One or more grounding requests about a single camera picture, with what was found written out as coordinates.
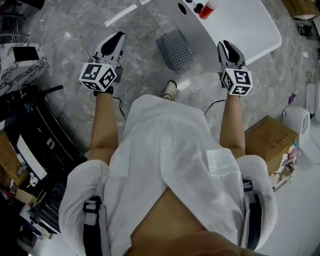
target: black and white cube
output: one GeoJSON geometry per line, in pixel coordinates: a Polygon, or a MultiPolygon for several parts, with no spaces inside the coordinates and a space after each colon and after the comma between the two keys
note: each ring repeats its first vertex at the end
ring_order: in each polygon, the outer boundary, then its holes
{"type": "Polygon", "coordinates": [[[246,96],[253,87],[251,71],[226,68],[221,82],[230,95],[246,96]]]}
{"type": "Polygon", "coordinates": [[[90,90],[105,92],[116,77],[110,64],[85,63],[79,81],[90,90]]]}

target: shoe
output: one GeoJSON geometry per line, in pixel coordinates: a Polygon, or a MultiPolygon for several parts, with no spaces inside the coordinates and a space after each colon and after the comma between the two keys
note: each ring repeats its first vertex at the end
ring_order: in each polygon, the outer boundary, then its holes
{"type": "Polygon", "coordinates": [[[166,84],[163,98],[172,101],[177,94],[177,83],[173,80],[169,80],[166,84]]]}

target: bottle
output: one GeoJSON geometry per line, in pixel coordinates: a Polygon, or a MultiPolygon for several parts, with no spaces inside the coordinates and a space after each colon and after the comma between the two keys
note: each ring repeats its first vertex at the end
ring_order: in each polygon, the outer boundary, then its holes
{"type": "Polygon", "coordinates": [[[202,11],[200,12],[199,16],[201,19],[205,20],[209,17],[209,15],[217,8],[218,3],[217,0],[208,0],[206,5],[203,7],[202,11]]]}

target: black bottle cap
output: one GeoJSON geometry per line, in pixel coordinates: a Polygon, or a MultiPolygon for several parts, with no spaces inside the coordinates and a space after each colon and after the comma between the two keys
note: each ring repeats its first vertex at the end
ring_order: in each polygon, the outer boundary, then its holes
{"type": "Polygon", "coordinates": [[[196,7],[194,8],[194,12],[196,14],[199,14],[203,8],[204,8],[204,5],[202,3],[197,3],[196,7]]]}

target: black cable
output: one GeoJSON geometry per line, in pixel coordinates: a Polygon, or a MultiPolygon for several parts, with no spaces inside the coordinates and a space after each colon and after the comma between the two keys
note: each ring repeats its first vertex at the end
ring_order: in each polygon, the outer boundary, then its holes
{"type": "Polygon", "coordinates": [[[119,100],[119,110],[120,110],[121,114],[123,115],[124,120],[127,121],[126,116],[125,116],[124,112],[122,111],[122,100],[120,98],[114,97],[114,96],[113,96],[113,98],[119,100]]]}
{"type": "Polygon", "coordinates": [[[219,103],[219,102],[225,102],[225,101],[226,101],[225,99],[221,99],[221,100],[215,101],[214,103],[211,103],[211,105],[208,106],[208,108],[206,109],[204,115],[206,115],[206,113],[212,108],[212,106],[213,106],[214,104],[219,103]]]}

